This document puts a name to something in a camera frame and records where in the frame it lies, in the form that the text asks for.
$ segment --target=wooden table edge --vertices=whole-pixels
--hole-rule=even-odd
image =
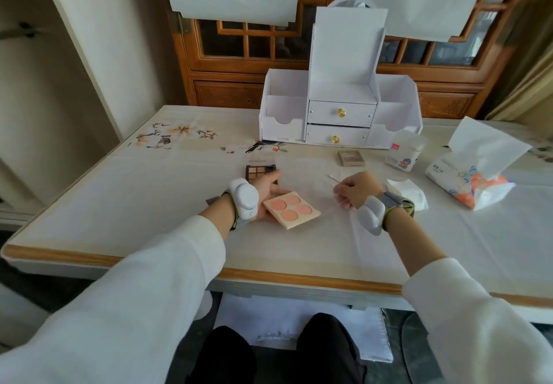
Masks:
[[[96,255],[92,253],[75,252],[69,250],[54,250],[51,248],[32,248],[16,244],[6,244],[3,248],[4,257],[29,262],[57,262],[73,263],[89,267],[110,268],[123,258],[121,256]],[[338,290],[353,290],[374,292],[378,294],[402,294],[402,286],[397,283],[370,282],[348,280],[342,278],[328,278],[322,276],[296,275],[292,273],[253,271],[249,269],[233,269],[224,267],[217,279],[240,281],[269,282],[296,286],[334,288]],[[529,297],[513,294],[490,293],[494,297],[525,307],[553,308],[553,298]]]

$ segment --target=tissue pack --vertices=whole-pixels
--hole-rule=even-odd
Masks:
[[[465,117],[449,142],[450,152],[437,157],[426,174],[473,210],[501,201],[515,187],[501,172],[531,146]]]

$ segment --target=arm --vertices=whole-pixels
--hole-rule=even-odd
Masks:
[[[382,187],[370,172],[361,172],[334,192],[344,208],[359,208]],[[403,295],[428,330],[449,382],[553,382],[553,350],[530,323],[447,258],[403,209],[389,211],[384,226],[411,276]]]
[[[259,203],[287,192],[272,184],[279,176],[276,171],[252,183]],[[223,239],[234,211],[225,194],[116,264],[29,343],[0,356],[0,382],[165,382],[205,288],[225,263]],[[258,219],[267,217],[258,211]]]

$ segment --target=peach blush pan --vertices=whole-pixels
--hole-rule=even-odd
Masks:
[[[296,192],[266,200],[263,205],[287,230],[321,215]]]

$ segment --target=eyeshadow palette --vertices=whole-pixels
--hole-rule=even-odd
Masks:
[[[357,150],[355,151],[338,151],[338,157],[343,167],[350,166],[364,166],[365,160],[361,156],[361,153]]]
[[[287,230],[321,215],[296,192],[268,199],[263,202],[263,205]]]
[[[247,181],[257,179],[258,177],[265,176],[267,173],[273,172],[277,169],[276,164],[270,164],[268,166],[245,166],[245,179]]]

